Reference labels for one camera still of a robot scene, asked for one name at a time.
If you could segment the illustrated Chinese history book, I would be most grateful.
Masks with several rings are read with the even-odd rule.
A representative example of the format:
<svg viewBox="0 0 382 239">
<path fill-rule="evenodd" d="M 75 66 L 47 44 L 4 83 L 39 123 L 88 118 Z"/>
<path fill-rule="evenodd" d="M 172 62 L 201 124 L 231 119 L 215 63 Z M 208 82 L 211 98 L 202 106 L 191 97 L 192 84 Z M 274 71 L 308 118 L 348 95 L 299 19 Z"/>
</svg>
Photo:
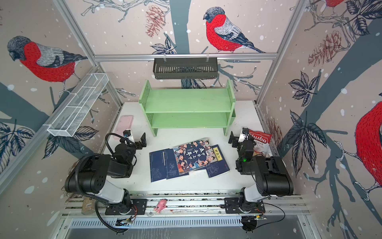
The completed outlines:
<svg viewBox="0 0 382 239">
<path fill-rule="evenodd" d="M 218 146 L 209 138 L 202 138 L 172 148 L 180 175 L 197 169 L 204 169 L 222 160 Z"/>
</svg>

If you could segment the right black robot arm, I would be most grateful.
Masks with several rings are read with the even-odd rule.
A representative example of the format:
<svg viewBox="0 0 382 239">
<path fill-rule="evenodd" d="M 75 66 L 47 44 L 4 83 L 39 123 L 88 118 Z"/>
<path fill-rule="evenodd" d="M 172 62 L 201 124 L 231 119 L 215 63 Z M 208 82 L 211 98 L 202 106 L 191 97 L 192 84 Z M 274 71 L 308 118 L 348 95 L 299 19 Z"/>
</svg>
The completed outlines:
<svg viewBox="0 0 382 239">
<path fill-rule="evenodd" d="M 255 155 L 254 138 L 245 133 L 243 138 L 230 134 L 228 143 L 237 149 L 236 170 L 241 175 L 248 175 L 254 185 L 243 187 L 238 197 L 225 198 L 227 214 L 264 213 L 263 200 L 272 196 L 291 196 L 293 183 L 286 166 L 278 156 L 265 157 Z"/>
</svg>

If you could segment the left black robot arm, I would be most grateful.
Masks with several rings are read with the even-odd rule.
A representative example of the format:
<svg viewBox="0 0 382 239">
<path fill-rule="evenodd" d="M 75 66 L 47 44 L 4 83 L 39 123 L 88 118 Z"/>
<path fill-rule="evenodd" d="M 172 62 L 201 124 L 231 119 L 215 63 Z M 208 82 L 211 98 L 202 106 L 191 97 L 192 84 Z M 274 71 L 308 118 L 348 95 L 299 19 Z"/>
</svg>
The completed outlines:
<svg viewBox="0 0 382 239">
<path fill-rule="evenodd" d="M 105 145 L 110 154 L 82 157 L 65 181 L 65 191 L 95 200 L 106 207 L 106 215 L 144 215 L 146 199 L 131 199 L 127 189 L 107 180 L 129 178 L 137 163 L 136 152 L 147 146 L 146 134 L 134 141 L 130 130 L 123 135 L 107 133 Z"/>
</svg>

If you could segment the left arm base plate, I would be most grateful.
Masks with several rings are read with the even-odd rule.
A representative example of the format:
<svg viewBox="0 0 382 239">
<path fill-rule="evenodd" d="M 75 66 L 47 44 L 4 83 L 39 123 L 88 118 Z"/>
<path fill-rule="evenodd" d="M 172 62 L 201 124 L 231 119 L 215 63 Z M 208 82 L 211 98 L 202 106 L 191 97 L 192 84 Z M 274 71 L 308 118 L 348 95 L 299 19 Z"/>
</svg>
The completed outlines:
<svg viewBox="0 0 382 239">
<path fill-rule="evenodd" d="M 147 199 L 123 200 L 117 204 L 109 204 L 105 214 L 108 216 L 144 215 L 147 207 Z"/>
</svg>

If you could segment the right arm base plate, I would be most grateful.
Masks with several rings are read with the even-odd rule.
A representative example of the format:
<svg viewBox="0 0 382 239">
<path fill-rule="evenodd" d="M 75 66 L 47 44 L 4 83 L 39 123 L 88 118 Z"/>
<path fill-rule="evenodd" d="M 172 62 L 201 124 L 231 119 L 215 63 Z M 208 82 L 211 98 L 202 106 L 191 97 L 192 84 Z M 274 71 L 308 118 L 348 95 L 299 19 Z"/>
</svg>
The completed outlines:
<svg viewBox="0 0 382 239">
<path fill-rule="evenodd" d="M 262 202 L 247 202 L 238 197 L 224 198 L 224 203 L 220 205 L 227 214 L 264 214 L 265 208 Z"/>
</svg>

